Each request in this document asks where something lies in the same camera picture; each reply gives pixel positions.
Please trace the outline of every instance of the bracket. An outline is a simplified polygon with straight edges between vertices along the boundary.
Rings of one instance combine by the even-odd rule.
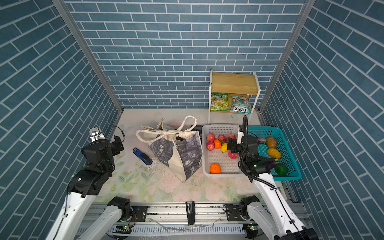
[[[132,209],[136,213],[136,222],[145,222],[148,206],[132,206]]]
[[[239,205],[225,204],[223,206],[223,209],[226,212],[227,221],[229,222],[243,221],[243,219],[241,218]]]
[[[187,219],[188,219],[188,226],[195,224],[195,215],[196,215],[196,209],[195,209],[195,202],[185,202],[185,208],[187,209]]]

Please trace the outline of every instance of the tangerine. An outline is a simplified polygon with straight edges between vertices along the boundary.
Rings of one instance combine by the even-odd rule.
[[[212,164],[209,170],[211,171],[212,174],[221,173],[221,167],[217,163]]]
[[[215,140],[214,140],[214,144],[215,144],[215,148],[216,148],[216,149],[221,148],[221,142],[220,142],[220,140],[215,139]]]

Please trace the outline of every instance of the canvas bag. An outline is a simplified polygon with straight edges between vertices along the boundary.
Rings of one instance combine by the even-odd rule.
[[[194,124],[182,131],[188,118],[192,118]],[[203,156],[200,134],[198,131],[191,131],[196,124],[196,117],[188,115],[178,129],[168,130],[171,127],[164,125],[163,118],[156,128],[141,126],[142,129],[136,131],[136,137],[148,143],[156,158],[185,182],[199,169]]]

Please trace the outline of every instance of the packaging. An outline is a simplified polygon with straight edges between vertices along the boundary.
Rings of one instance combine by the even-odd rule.
[[[211,110],[213,111],[228,111],[228,93],[212,93],[211,95]]]
[[[251,114],[251,105],[249,103],[249,98],[233,96],[232,97],[232,108],[231,112],[233,113],[244,113]]]

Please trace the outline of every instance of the white basket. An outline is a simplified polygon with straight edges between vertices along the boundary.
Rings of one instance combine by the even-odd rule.
[[[237,166],[239,159],[231,159],[228,156],[228,152],[221,152],[221,149],[214,149],[209,151],[207,149],[207,135],[208,133],[213,133],[217,138],[220,134],[225,137],[233,133],[237,138],[238,125],[226,125],[226,124],[212,124],[205,125],[201,131],[201,142],[203,145],[203,172],[209,177],[244,177],[244,174],[241,172]],[[220,165],[221,173],[220,174],[211,174],[210,166],[213,163]]]

